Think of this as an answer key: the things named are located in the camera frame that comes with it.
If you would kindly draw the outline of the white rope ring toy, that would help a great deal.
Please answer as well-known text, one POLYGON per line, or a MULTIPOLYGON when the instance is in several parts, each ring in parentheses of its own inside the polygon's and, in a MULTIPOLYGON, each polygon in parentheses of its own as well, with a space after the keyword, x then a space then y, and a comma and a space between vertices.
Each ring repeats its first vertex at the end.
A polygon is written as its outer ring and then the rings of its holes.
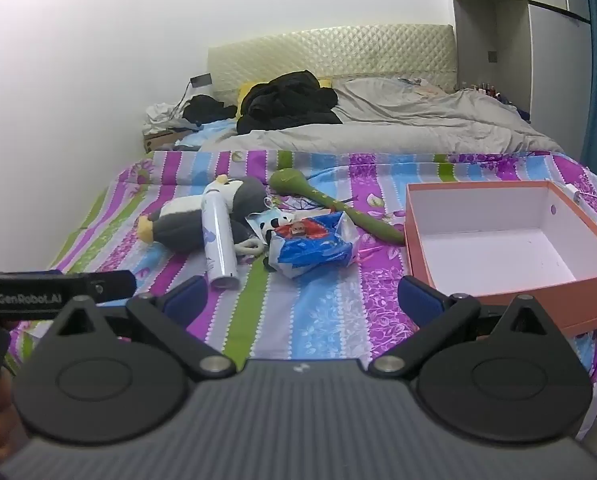
POLYGON ((256 236, 234 245, 234 252, 238 257, 258 257, 265 249, 266 244, 256 236))

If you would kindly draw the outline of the grey white penguin plush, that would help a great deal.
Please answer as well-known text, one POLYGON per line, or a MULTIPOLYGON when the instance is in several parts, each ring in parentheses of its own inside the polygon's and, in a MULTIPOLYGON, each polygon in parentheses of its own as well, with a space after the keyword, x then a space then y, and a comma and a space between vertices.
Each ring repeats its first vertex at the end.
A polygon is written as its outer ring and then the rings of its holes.
MULTIPOLYGON (((254 237, 255 233, 245 218, 266 209, 265 185, 254 177, 230 178, 226 174, 221 174, 210 184, 215 181, 226 186, 225 198, 230 212, 234 245, 254 237)), ((201 209, 201 195, 175 197, 139 218, 138 239, 146 244, 161 244, 176 254, 198 252, 204 242, 201 209)))

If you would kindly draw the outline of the small black clothes heap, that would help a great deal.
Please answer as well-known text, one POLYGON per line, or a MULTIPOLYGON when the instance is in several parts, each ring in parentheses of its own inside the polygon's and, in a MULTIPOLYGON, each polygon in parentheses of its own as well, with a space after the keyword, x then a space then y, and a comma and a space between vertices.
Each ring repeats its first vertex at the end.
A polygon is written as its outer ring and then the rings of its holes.
POLYGON ((182 117, 192 124, 204 125, 234 118, 237 110, 235 105, 226 105, 207 94, 197 94, 184 105, 182 117))

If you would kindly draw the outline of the grey duvet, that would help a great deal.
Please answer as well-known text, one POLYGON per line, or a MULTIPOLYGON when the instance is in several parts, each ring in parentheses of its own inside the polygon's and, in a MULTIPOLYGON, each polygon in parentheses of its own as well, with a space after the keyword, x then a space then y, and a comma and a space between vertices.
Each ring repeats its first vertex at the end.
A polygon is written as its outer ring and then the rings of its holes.
POLYGON ((422 80, 356 78, 333 82, 334 125, 310 124, 239 134, 230 128, 203 152, 288 150, 346 154, 517 154, 563 148, 516 108, 475 89, 447 93, 422 80))

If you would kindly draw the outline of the white lilac spray can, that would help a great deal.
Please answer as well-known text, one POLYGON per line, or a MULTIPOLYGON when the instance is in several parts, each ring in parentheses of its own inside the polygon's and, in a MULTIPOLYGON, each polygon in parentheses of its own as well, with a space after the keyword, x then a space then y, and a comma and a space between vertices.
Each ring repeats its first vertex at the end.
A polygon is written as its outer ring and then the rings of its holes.
POLYGON ((201 209, 208 283, 219 290, 240 286, 225 190, 226 186, 219 181, 208 185, 202 195, 201 209))

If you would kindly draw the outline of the wall power socket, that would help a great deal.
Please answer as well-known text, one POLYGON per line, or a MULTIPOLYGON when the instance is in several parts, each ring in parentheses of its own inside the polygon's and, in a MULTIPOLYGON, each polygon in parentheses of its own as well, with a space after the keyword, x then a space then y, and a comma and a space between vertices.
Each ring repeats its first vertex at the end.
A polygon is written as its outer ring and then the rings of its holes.
POLYGON ((190 79, 190 84, 193 88, 208 87, 213 84, 212 75, 210 73, 194 76, 190 79))

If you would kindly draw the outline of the blue plastic snack bag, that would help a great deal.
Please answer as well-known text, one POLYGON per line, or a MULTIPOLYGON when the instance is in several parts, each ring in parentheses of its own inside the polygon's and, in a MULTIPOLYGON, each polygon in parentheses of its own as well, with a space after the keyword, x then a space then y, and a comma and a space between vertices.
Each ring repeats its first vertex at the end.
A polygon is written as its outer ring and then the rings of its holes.
POLYGON ((346 268, 357 259, 359 240, 356 224, 343 211, 294 219, 272 233, 267 266, 285 278, 321 266, 346 268))

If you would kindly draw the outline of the black clothes pile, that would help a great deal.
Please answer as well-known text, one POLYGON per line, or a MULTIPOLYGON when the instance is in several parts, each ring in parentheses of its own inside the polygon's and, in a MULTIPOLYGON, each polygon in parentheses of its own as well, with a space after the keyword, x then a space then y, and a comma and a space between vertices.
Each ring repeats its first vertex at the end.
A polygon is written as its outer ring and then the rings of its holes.
POLYGON ((334 113, 338 98, 332 88, 321 88, 308 72, 294 72, 254 87, 242 103, 236 132, 282 130, 307 125, 339 125, 334 113))

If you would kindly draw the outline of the green plush massage stick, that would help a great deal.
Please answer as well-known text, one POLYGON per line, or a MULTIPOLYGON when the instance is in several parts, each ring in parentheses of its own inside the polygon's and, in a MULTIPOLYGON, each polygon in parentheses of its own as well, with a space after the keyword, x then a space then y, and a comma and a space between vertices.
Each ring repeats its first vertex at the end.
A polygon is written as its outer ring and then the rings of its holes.
POLYGON ((269 186, 280 195, 295 195, 308 198, 314 203, 335 211, 343 211, 365 232, 377 240, 395 246, 405 245, 405 235, 390 224, 372 218, 368 214, 349 206, 340 200, 324 194, 314 188, 305 178, 304 174, 294 168, 284 168, 274 171, 269 178, 269 186))

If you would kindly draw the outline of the white crumpled clothes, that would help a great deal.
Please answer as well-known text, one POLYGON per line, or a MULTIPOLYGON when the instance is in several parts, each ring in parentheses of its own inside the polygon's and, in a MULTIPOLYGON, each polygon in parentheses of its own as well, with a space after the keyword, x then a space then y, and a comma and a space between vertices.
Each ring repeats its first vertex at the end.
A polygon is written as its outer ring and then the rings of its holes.
POLYGON ((165 130, 190 128, 190 122, 181 117, 177 105, 158 103, 146 107, 142 126, 145 136, 165 130))

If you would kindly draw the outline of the orange cardboard box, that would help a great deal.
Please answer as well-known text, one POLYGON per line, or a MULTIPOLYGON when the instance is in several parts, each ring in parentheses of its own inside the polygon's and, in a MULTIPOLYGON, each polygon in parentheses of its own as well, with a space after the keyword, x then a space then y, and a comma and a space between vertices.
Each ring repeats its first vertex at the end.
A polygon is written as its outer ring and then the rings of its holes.
POLYGON ((568 337, 597 329, 597 222, 551 181, 411 183, 411 274, 484 304, 534 296, 568 337))

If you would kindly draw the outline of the striped colourful bed sheet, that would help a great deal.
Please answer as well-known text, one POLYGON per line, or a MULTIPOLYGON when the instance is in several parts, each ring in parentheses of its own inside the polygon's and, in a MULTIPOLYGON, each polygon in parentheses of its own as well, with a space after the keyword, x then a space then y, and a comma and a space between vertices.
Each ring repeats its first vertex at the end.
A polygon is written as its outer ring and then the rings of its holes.
MULTIPOLYGON (((405 188, 417 182, 542 181, 575 186, 597 212, 597 177, 558 154, 324 155, 166 152, 125 170, 98 198, 62 250, 66 273, 128 270, 142 292, 164 294, 206 270, 202 252, 174 255, 137 237, 140 214, 202 192, 219 174, 266 180, 294 168, 319 191, 400 226, 405 188)), ((235 292, 212 292, 191 330, 236 363, 247 358, 368 360, 412 334, 397 304, 407 271, 401 248, 360 233, 347 242, 310 223, 300 240, 276 229, 274 255, 245 257, 235 292)))

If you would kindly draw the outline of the yellow pillow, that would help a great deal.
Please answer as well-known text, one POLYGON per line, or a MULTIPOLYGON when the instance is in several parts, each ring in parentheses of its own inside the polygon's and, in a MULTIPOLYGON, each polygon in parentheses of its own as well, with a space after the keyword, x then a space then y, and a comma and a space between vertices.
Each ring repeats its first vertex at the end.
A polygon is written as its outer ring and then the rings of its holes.
MULTIPOLYGON (((266 81, 248 81, 244 82, 244 84, 242 84, 240 87, 238 99, 236 100, 236 119, 239 119, 242 116, 242 103, 244 99, 248 96, 248 93, 250 93, 250 91, 259 84, 266 84, 266 81)), ((320 78, 318 80, 318 84, 321 88, 331 88, 332 80, 320 78)))

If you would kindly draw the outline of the small panda plush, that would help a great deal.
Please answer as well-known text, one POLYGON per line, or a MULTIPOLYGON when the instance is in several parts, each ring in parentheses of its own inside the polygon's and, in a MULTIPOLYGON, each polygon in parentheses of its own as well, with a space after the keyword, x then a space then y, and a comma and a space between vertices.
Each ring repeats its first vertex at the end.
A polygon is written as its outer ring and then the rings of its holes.
POLYGON ((268 245, 272 233, 281 226, 286 226, 294 221, 295 214, 278 208, 267 209, 258 214, 249 214, 245 220, 264 244, 268 245))

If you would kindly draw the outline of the cream quilted headboard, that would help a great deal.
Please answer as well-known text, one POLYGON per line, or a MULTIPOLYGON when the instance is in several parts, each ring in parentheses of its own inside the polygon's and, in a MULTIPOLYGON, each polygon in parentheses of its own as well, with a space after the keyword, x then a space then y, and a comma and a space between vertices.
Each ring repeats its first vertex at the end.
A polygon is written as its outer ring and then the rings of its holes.
POLYGON ((324 79, 405 76, 450 91, 458 80, 449 25, 336 26, 248 39, 208 50, 213 94, 233 104, 242 84, 308 70, 324 79))

